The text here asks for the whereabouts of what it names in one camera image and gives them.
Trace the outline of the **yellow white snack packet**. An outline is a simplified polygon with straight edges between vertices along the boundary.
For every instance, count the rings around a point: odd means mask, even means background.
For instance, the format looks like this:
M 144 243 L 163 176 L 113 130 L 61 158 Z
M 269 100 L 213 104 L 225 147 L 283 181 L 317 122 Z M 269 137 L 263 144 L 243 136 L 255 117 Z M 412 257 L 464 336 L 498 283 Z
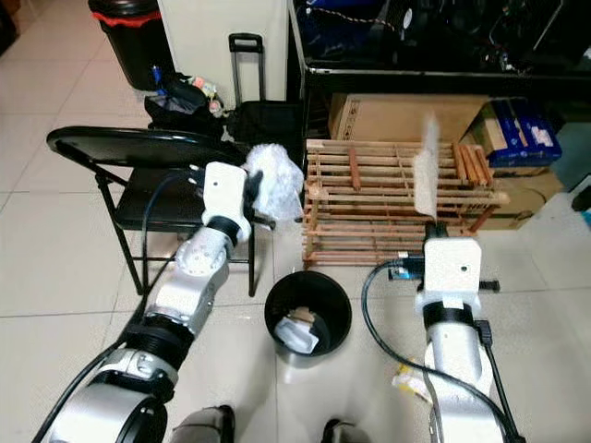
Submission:
M 427 405 L 434 405 L 427 381 L 423 379 L 421 372 L 411 366 L 398 364 L 390 384 L 402 392 L 417 396 L 420 401 L 424 401 Z

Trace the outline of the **short wooden stick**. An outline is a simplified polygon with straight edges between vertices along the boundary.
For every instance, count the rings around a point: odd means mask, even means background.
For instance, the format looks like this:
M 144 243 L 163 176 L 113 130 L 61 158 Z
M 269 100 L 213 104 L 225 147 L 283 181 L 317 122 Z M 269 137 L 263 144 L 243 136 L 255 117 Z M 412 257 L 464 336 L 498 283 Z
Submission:
M 347 156 L 349 156 L 351 187 L 355 191 L 359 191 L 362 188 L 362 182 L 360 182 L 360 164 L 357 150 L 355 148 L 347 148 Z

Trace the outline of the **brown cardboard piece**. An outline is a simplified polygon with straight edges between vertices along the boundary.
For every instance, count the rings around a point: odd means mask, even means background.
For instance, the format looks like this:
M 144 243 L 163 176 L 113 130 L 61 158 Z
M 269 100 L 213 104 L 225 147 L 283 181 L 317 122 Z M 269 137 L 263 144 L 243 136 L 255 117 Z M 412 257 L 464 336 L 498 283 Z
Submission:
M 440 128 L 435 114 L 427 114 L 421 148 L 413 159 L 414 208 L 418 214 L 438 219 Z

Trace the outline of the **blue fabric bag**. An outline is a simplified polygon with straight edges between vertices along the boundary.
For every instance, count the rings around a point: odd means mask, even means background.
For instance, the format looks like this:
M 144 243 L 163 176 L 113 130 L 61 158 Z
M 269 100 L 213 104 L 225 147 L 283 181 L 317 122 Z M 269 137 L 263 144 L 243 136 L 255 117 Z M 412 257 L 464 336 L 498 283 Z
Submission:
M 305 54 L 328 62 L 373 62 L 383 56 L 385 41 L 400 30 L 385 18 L 358 18 L 349 11 L 300 6 L 296 20 Z

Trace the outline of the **clear plastic bag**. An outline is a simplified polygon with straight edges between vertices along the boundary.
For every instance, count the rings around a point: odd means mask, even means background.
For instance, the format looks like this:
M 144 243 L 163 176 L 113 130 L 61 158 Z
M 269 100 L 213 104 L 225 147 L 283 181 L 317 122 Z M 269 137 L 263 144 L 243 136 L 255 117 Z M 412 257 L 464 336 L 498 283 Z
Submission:
M 305 177 L 283 145 L 254 145 L 242 169 L 249 180 L 258 182 L 250 203 L 255 214 L 275 222 L 296 222 L 303 215 L 300 195 Z

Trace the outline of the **black bag with colourful charms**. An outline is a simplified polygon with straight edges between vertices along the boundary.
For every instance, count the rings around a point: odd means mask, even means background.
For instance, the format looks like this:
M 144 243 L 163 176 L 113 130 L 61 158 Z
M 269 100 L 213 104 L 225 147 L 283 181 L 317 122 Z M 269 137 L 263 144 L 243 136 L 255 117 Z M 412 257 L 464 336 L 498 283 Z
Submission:
M 182 73 L 161 73 L 155 94 L 144 98 L 149 129 L 164 129 L 219 137 L 225 109 L 218 88 L 208 80 Z

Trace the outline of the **grey robot foot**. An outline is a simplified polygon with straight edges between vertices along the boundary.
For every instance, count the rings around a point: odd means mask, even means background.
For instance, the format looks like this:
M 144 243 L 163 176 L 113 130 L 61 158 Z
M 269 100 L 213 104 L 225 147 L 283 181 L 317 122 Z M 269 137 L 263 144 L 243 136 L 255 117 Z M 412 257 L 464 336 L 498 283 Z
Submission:
M 235 413 L 220 405 L 194 411 L 173 427 L 168 443 L 234 443 Z
M 320 443 L 373 443 L 366 431 L 342 419 L 330 419 L 322 430 Z

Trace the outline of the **black metal shelf rack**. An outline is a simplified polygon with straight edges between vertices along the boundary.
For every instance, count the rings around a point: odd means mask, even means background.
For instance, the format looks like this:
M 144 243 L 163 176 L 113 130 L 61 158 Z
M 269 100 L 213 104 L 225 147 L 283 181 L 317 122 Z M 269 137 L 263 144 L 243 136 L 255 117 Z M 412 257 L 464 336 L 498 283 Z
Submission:
M 305 54 L 300 6 L 398 29 L 373 62 Z M 487 94 L 591 101 L 591 0 L 290 0 L 292 63 L 307 92 Z

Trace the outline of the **black bin with red liner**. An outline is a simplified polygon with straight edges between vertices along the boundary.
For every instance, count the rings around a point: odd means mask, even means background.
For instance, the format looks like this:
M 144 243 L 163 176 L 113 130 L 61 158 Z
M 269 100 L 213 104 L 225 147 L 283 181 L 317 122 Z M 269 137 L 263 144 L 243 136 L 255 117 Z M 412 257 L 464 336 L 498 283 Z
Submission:
M 132 88 L 155 89 L 153 68 L 172 63 L 159 1 L 88 0 L 88 6 Z

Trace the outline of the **wooden slat rack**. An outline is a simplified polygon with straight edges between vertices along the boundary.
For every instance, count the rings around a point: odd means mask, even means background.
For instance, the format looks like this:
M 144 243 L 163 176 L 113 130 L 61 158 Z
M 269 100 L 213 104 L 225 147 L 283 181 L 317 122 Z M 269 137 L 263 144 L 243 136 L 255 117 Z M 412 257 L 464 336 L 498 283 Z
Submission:
M 351 187 L 347 148 L 359 157 L 362 188 Z M 414 208 L 413 159 L 418 142 L 307 140 L 303 215 L 305 266 L 372 266 L 423 242 L 431 218 Z M 475 233 L 508 195 L 477 158 L 477 145 L 442 143 L 438 221 L 452 235 Z

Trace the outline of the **black trolley suitcase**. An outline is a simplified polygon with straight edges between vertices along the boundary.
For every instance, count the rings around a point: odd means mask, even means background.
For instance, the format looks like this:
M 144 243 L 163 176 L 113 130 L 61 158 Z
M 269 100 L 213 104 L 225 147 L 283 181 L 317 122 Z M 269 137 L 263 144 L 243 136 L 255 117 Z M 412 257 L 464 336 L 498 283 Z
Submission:
M 225 130 L 236 142 L 258 145 L 273 143 L 291 150 L 299 147 L 304 138 L 307 110 L 303 100 L 271 101 L 267 93 L 265 73 L 266 55 L 261 35 L 236 32 L 228 35 L 229 54 L 234 86 L 234 109 L 225 121 Z M 258 56 L 259 97 L 256 101 L 245 101 L 241 92 L 238 54 Z

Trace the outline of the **blue white box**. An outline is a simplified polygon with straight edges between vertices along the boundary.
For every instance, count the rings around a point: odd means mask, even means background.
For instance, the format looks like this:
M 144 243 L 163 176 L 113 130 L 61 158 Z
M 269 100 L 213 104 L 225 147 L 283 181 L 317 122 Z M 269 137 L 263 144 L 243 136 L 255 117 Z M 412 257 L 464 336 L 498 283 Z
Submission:
M 550 166 L 561 159 L 561 144 L 556 131 L 532 102 L 525 98 L 511 98 L 493 100 L 489 105 L 497 126 L 488 134 L 505 139 L 505 147 L 494 148 L 487 155 L 491 165 Z

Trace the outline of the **large brown cardboard box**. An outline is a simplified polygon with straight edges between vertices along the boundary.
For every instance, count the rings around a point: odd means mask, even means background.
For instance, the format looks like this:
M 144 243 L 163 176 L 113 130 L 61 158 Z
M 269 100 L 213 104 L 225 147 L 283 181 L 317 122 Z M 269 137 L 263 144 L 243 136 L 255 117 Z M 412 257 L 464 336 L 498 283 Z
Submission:
M 489 97 L 485 94 L 333 94 L 332 139 L 421 142 L 425 121 L 436 118 L 440 142 L 459 142 Z

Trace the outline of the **grey robot right foot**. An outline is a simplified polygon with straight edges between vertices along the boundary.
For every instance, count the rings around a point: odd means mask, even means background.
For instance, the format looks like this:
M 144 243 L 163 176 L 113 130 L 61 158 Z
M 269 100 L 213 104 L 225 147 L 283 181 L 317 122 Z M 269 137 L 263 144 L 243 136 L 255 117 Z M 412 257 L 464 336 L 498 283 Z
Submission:
M 320 443 L 373 443 L 366 431 L 342 419 L 330 419 L 322 430 Z

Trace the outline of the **grey robot left foot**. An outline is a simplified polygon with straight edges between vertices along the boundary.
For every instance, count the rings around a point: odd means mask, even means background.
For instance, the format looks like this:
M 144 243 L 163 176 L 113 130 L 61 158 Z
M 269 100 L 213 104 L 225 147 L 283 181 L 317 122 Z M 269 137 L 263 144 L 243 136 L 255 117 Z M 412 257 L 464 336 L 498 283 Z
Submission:
M 194 411 L 173 427 L 168 443 L 234 443 L 235 413 L 220 405 Z

